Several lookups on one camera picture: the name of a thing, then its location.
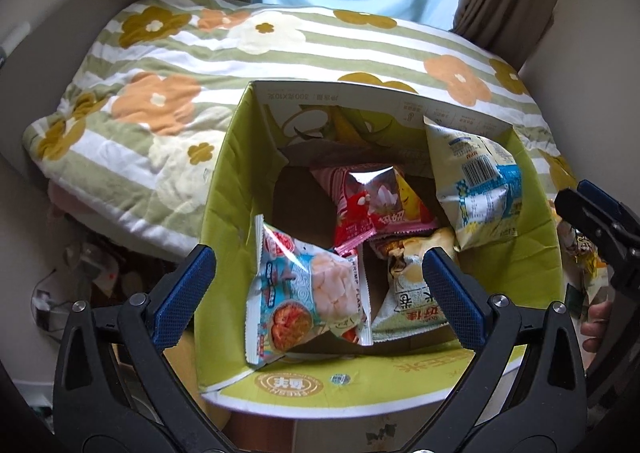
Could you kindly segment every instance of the red snack bag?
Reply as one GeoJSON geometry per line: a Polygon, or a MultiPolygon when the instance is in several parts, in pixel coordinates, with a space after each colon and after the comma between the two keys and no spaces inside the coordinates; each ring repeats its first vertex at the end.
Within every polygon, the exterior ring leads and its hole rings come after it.
{"type": "Polygon", "coordinates": [[[363,164],[311,173],[338,208],[334,247],[339,255],[374,236],[416,234],[440,225],[396,166],[363,164]]]}

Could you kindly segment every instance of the screw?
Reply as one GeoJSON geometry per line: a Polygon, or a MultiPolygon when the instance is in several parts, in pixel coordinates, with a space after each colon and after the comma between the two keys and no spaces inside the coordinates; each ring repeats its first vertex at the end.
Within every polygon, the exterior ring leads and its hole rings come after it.
{"type": "Polygon", "coordinates": [[[496,294],[495,296],[492,296],[491,303],[497,307],[506,307],[509,304],[509,298],[504,294],[496,294]]]}
{"type": "Polygon", "coordinates": [[[76,301],[71,307],[73,312],[82,312],[84,309],[86,309],[86,301],[84,300],[76,301]]]}
{"type": "Polygon", "coordinates": [[[144,292],[136,292],[129,298],[129,304],[134,307],[139,307],[146,301],[146,294],[144,292]]]}
{"type": "Polygon", "coordinates": [[[566,306],[564,306],[564,303],[560,303],[559,301],[554,301],[552,307],[556,312],[558,312],[558,314],[564,314],[566,312],[566,306]]]}

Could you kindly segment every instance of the finger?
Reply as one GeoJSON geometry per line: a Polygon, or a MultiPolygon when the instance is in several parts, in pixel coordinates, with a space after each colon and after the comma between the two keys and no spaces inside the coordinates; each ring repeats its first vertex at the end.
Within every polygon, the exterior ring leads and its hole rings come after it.
{"type": "Polygon", "coordinates": [[[592,338],[601,338],[607,330],[606,321],[594,321],[592,323],[583,323],[580,326],[580,334],[592,338]]]}
{"type": "Polygon", "coordinates": [[[585,340],[584,343],[582,343],[582,347],[585,352],[590,352],[591,354],[595,354],[600,349],[601,344],[602,344],[602,339],[590,338],[585,340]]]}
{"type": "Polygon", "coordinates": [[[602,303],[596,303],[589,307],[590,319],[609,319],[611,316],[611,309],[613,308],[612,301],[603,301],[602,303]]]}

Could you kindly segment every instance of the floral bedspread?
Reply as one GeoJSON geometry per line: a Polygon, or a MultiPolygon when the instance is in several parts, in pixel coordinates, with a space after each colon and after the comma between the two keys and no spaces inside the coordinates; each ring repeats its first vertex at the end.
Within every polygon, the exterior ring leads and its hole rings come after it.
{"type": "Polygon", "coordinates": [[[102,30],[24,145],[43,173],[174,255],[198,241],[234,108],[261,78],[356,81],[510,122],[549,200],[574,179],[517,73],[452,33],[319,7],[143,0],[102,30]]]}

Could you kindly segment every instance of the chip bag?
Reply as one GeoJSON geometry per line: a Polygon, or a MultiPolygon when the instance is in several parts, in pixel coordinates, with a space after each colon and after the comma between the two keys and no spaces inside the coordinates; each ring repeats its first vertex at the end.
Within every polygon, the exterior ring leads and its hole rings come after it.
{"type": "Polygon", "coordinates": [[[460,249],[516,237],[522,176],[513,156],[491,139],[424,120],[436,195],[460,249]]]}
{"type": "Polygon", "coordinates": [[[387,260],[389,290],[371,324],[374,342],[401,339],[434,330],[446,318],[422,276],[422,258],[432,247],[442,247],[455,259],[455,235],[450,227],[430,237],[370,242],[379,258],[387,260]]]}
{"type": "Polygon", "coordinates": [[[364,164],[312,169],[338,210],[335,252],[350,252],[371,237],[415,234],[440,224],[396,166],[364,164]]]}
{"type": "MultiPolygon", "coordinates": [[[[337,256],[255,217],[258,273],[246,308],[246,359],[261,365],[331,331],[360,342],[367,332],[358,256],[337,256]]],[[[370,344],[370,338],[362,344],[370,344]]]]}

